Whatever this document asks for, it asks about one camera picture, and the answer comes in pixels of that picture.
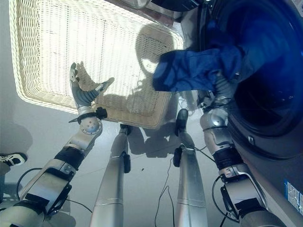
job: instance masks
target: cable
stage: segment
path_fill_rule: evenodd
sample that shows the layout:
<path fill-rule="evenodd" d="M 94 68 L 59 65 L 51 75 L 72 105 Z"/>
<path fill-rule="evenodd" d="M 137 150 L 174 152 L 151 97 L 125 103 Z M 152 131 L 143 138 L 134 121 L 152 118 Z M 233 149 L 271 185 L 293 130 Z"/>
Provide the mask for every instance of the cable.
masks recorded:
<path fill-rule="evenodd" d="M 90 213 L 93 213 L 93 212 L 91 211 L 91 209 L 90 209 L 90 208 L 88 208 L 87 206 L 85 206 L 84 204 L 82 204 L 82 203 L 80 203 L 80 202 L 76 202 L 76 201 L 74 201 L 74 200 L 69 200 L 69 199 L 66 199 L 66 201 L 70 201 L 70 202 L 77 203 L 77 204 L 79 204 L 79 205 L 81 205 L 81 206 L 85 207 L 87 210 L 89 210 L 89 211 L 90 211 Z"/>
<path fill-rule="evenodd" d="M 218 181 L 219 179 L 220 179 L 220 176 L 218 176 L 218 177 L 215 179 L 214 183 L 213 183 L 213 187 L 212 187 L 212 198 L 213 198 L 214 205 L 216 206 L 216 208 L 218 209 L 218 211 L 219 211 L 221 214 L 223 214 L 223 215 L 225 216 L 225 214 L 223 213 L 223 211 L 219 208 L 219 206 L 218 206 L 216 200 L 214 199 L 214 187 L 215 187 L 215 185 L 216 185 L 216 183 L 217 183 L 217 181 Z M 235 220 L 235 219 L 230 218 L 230 217 L 228 217 L 228 216 L 226 216 L 226 217 L 227 217 L 229 220 L 233 221 L 233 222 L 239 223 L 239 220 Z"/>
<path fill-rule="evenodd" d="M 23 177 L 24 177 L 26 174 L 28 174 L 29 172 L 31 172 L 31 171 L 34 171 L 34 170 L 41 170 L 41 169 L 42 169 L 42 168 L 32 168 L 32 169 L 27 170 L 25 173 L 23 173 L 23 174 L 20 176 L 20 178 L 19 178 L 19 180 L 18 180 L 18 182 L 17 182 L 17 188 L 16 188 L 16 196 L 17 196 L 18 200 L 20 200 L 20 196 L 19 196 L 19 186 L 20 186 L 20 182 L 22 181 Z M 86 209 L 88 209 L 88 210 L 92 213 L 91 209 L 89 209 L 89 208 L 88 208 L 87 206 L 85 206 L 84 204 L 79 203 L 79 202 L 76 202 L 76 201 L 73 201 L 73 200 L 68 200 L 68 199 L 66 199 L 66 200 L 67 200 L 67 201 L 71 201 L 71 202 L 75 202 L 75 203 L 77 203 L 77 204 L 79 204 L 79 205 L 85 207 Z"/>
<path fill-rule="evenodd" d="M 211 158 L 211 157 L 209 157 L 206 153 L 204 153 L 202 150 L 204 150 L 205 148 L 206 148 L 206 146 L 205 147 L 203 147 L 203 148 L 201 148 L 201 149 L 198 149 L 198 148 L 196 148 L 196 147 L 194 147 L 195 148 L 195 150 L 196 151 L 200 151 L 202 154 L 204 154 L 208 159 L 210 159 L 212 162 L 214 162 L 215 163 L 215 161 Z"/>
<path fill-rule="evenodd" d="M 223 227 L 223 224 L 224 224 L 224 221 L 225 221 L 225 219 L 226 219 L 226 217 L 227 217 L 227 214 L 228 214 L 228 213 L 226 213 L 226 214 L 224 215 L 224 218 L 223 218 L 223 220 L 222 220 L 222 222 L 221 222 L 221 224 L 220 224 L 220 227 Z"/>
<path fill-rule="evenodd" d="M 159 197 L 159 199 L 158 199 L 158 206 L 157 206 L 157 211 L 156 211 L 156 215 L 155 215 L 155 227 L 157 227 L 156 220 L 157 220 L 157 215 L 158 215 L 158 211 L 159 211 L 160 200 L 161 200 L 162 195 L 163 195 L 164 192 L 166 191 L 166 189 L 167 189 L 167 192 L 169 193 L 169 198 L 170 198 L 170 201 L 171 201 L 173 226 L 175 227 L 175 209 L 174 209 L 174 203 L 173 203 L 173 201 L 172 201 L 172 198 L 171 198 L 171 195 L 170 195 L 170 192 L 169 192 L 169 186 L 166 186 L 167 180 L 168 180 L 168 178 L 169 178 L 169 170 L 170 170 L 170 167 L 171 167 L 171 161 L 172 161 L 172 159 L 173 159 L 173 157 L 172 157 L 172 158 L 170 159 L 170 161 L 169 161 L 169 168 L 168 168 L 168 170 L 167 170 L 166 181 L 165 181 L 165 184 L 164 184 L 163 189 L 162 189 L 162 191 L 161 191 L 160 197 Z"/>
<path fill-rule="evenodd" d="M 29 172 L 31 172 L 31 171 L 34 171 L 34 170 L 41 170 L 41 169 L 42 169 L 42 168 L 32 168 L 32 169 L 27 170 L 25 173 L 23 173 L 23 174 L 20 176 L 20 178 L 19 178 L 19 180 L 18 180 L 18 182 L 17 182 L 17 188 L 16 188 L 16 196 L 17 196 L 18 200 L 20 200 L 20 196 L 19 196 L 19 185 L 20 185 L 20 182 L 21 182 L 21 180 L 23 179 L 23 177 L 24 177 L 26 174 L 28 174 Z"/>

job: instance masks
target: silver robotic arm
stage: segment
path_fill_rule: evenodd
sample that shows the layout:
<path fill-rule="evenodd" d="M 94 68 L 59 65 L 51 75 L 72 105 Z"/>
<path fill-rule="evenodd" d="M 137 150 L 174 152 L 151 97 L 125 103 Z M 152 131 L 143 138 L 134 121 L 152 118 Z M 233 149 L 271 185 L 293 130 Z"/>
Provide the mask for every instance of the silver robotic arm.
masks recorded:
<path fill-rule="evenodd" d="M 104 82 L 94 90 L 83 91 L 78 82 L 76 64 L 73 63 L 70 84 L 79 112 L 76 119 L 80 124 L 79 131 L 25 186 L 20 202 L 0 212 L 1 227 L 40 227 L 46 216 L 58 212 L 71 190 L 70 181 L 102 133 L 101 119 L 107 117 L 106 110 L 97 109 L 95 112 L 91 102 L 109 83 Z"/>
<path fill-rule="evenodd" d="M 232 84 L 218 73 L 216 94 L 203 92 L 200 100 L 204 114 L 200 119 L 204 139 L 224 182 L 221 193 L 226 210 L 240 220 L 241 227 L 286 227 L 267 209 L 263 192 L 248 166 L 242 161 L 228 131 L 226 104 L 231 100 L 236 83 Z"/>

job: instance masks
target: floor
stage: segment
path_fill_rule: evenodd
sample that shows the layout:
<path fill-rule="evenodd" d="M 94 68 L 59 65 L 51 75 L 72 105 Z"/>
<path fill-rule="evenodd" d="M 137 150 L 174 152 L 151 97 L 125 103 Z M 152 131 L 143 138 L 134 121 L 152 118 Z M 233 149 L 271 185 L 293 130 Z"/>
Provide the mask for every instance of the floor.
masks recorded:
<path fill-rule="evenodd" d="M 75 115 L 32 105 L 21 100 L 16 93 L 12 59 L 10 52 L 8 1 L 0 2 L 0 151 L 1 153 L 24 152 L 28 161 L 11 168 L 5 175 L 4 202 L 6 207 L 16 202 L 14 191 L 19 177 L 28 169 L 43 167 L 52 159 L 66 141 L 78 130 L 77 123 L 68 123 Z M 173 152 L 179 146 L 178 138 L 173 134 L 174 120 L 178 109 L 189 110 L 187 131 L 196 147 L 205 143 L 199 125 L 201 111 L 196 108 L 191 93 L 175 94 L 165 116 L 165 124 L 158 130 L 134 128 L 129 136 L 132 170 L 124 178 L 124 224 L 125 227 L 154 226 L 158 198 L 166 179 L 169 162 Z M 77 175 L 73 178 L 69 199 L 81 202 L 93 208 L 98 188 L 107 166 L 111 143 L 119 130 L 119 124 L 103 121 L 103 133 L 96 140 L 93 150 L 82 162 Z M 207 217 L 209 226 L 219 226 L 221 214 L 211 199 L 211 187 L 218 175 L 214 163 L 197 153 L 204 184 Z M 36 174 L 29 173 L 21 182 L 25 186 Z M 176 208 L 179 169 L 172 166 L 169 171 L 168 185 Z M 215 195 L 219 206 L 223 202 L 219 194 L 219 185 Z M 89 226 L 90 213 L 79 204 L 65 202 L 62 210 L 44 223 L 44 227 L 85 227 Z M 226 220 L 225 227 L 235 227 Z M 157 226 L 168 227 L 172 224 L 172 208 L 165 194 L 160 203 Z"/>

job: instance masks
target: blue cloth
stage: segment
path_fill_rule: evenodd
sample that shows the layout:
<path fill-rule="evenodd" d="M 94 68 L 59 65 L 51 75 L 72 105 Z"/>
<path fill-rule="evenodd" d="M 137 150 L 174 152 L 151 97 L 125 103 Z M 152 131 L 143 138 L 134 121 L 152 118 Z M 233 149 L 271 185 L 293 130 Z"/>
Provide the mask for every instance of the blue cloth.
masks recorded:
<path fill-rule="evenodd" d="M 222 32 L 214 21 L 207 26 L 208 50 L 202 52 L 171 51 L 160 57 L 153 76 L 157 91 L 211 90 L 221 70 L 228 79 L 236 72 L 247 79 L 266 63 L 277 60 L 289 51 L 280 28 L 267 18 L 246 23 L 238 45 Z"/>
<path fill-rule="evenodd" d="M 160 57 L 153 75 L 157 91 L 214 90 L 219 70 L 232 79 L 240 70 L 242 54 L 233 45 L 233 39 L 218 29 L 215 22 L 208 27 L 211 49 L 194 51 L 171 51 Z"/>

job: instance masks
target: laundry basket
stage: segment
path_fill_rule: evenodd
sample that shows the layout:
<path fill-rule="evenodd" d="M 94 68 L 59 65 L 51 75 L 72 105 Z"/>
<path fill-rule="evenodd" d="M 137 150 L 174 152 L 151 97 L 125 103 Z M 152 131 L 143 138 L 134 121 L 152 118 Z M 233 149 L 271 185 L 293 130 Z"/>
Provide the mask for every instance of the laundry basket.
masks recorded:
<path fill-rule="evenodd" d="M 77 113 L 69 70 L 80 86 L 110 87 L 93 103 L 107 120 L 156 128 L 170 93 L 156 92 L 152 75 L 161 54 L 183 49 L 176 32 L 104 0 L 10 0 L 10 35 L 18 95 L 25 101 Z"/>

